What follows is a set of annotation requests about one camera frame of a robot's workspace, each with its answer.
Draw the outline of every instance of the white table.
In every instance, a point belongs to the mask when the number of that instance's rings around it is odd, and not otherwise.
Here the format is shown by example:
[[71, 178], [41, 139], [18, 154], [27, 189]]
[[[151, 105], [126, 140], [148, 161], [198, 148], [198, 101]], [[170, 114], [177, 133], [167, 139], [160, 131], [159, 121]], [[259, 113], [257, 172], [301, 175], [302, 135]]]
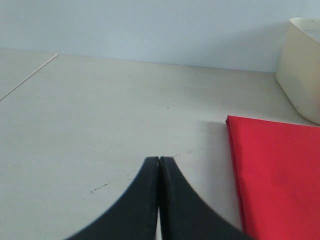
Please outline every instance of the white table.
[[54, 55], [0, 48], [0, 99]]
[[310, 124], [271, 73], [59, 55], [0, 102], [0, 238], [69, 236], [162, 155], [239, 228], [227, 115]]

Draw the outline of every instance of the red fabric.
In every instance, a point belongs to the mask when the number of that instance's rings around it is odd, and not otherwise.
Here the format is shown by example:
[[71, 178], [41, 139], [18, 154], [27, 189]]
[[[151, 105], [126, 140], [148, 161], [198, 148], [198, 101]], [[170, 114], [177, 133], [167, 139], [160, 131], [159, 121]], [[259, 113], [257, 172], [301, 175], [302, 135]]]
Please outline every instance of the red fabric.
[[320, 240], [320, 127], [228, 116], [243, 230]]

